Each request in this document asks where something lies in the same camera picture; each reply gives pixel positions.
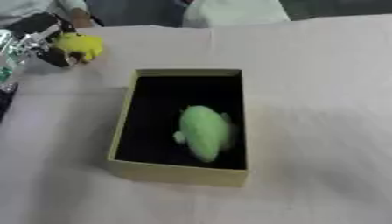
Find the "white tablecloth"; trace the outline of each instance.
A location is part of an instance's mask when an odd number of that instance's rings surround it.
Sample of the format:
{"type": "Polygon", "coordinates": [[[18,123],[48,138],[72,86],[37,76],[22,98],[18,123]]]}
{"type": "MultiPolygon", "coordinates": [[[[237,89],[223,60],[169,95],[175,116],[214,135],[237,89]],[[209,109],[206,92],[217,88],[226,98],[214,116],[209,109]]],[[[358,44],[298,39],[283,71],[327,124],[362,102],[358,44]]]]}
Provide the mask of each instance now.
{"type": "Polygon", "coordinates": [[[390,223],[390,16],[214,30],[85,30],[88,66],[32,69],[0,125],[7,224],[390,223]],[[102,169],[135,68],[241,68],[243,188],[116,178],[102,169]]]}

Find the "background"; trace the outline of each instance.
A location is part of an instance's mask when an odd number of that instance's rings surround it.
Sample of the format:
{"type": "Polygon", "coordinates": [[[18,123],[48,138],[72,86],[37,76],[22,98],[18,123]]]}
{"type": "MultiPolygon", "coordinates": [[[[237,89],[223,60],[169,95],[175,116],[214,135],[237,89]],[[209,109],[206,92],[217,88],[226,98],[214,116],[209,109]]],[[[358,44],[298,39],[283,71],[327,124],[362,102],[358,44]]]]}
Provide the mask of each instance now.
{"type": "MultiPolygon", "coordinates": [[[[178,27],[181,25],[185,8],[176,4],[176,1],[87,0],[87,3],[90,10],[106,26],[162,25],[178,27]]],[[[292,20],[392,12],[391,0],[281,0],[281,3],[292,20]]]]}

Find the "cardboard box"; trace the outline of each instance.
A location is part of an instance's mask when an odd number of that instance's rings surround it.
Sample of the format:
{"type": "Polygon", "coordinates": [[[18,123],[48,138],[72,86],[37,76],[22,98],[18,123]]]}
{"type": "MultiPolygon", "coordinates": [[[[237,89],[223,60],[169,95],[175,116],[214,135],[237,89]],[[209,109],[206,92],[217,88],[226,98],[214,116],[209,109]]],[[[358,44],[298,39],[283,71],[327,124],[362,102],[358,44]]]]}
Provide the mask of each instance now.
{"type": "Polygon", "coordinates": [[[247,176],[245,118],[240,70],[137,70],[108,154],[109,169],[127,179],[210,186],[241,186],[247,176]],[[234,146],[212,163],[175,143],[188,106],[226,112],[237,127],[234,146]]]}

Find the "green stuffed animal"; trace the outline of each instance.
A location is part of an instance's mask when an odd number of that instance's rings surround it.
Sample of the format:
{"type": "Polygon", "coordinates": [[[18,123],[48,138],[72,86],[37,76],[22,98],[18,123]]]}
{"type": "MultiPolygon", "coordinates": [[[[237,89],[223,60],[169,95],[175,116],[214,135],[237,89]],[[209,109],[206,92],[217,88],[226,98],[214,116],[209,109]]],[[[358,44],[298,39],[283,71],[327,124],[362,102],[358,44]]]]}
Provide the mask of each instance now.
{"type": "Polygon", "coordinates": [[[187,143],[201,161],[213,162],[219,152],[233,142],[234,126],[228,114],[218,114],[205,106],[188,107],[179,119],[180,131],[174,133],[178,144],[187,143]]]}

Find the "plush toy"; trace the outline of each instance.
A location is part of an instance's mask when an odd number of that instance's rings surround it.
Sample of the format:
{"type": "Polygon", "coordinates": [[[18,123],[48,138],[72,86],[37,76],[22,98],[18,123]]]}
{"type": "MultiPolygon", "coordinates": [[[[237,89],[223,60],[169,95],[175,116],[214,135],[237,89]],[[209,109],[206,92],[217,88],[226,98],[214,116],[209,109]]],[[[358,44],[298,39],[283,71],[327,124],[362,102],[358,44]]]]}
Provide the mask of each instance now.
{"type": "Polygon", "coordinates": [[[213,162],[219,152],[228,149],[234,138],[234,126],[228,114],[218,114],[205,106],[188,107],[179,119],[180,131],[174,133],[178,144],[187,143],[201,161],[213,162]]]}
{"type": "Polygon", "coordinates": [[[53,45],[65,53],[81,53],[83,62],[93,60],[102,52],[101,38],[75,32],[61,34],[53,45]]]}

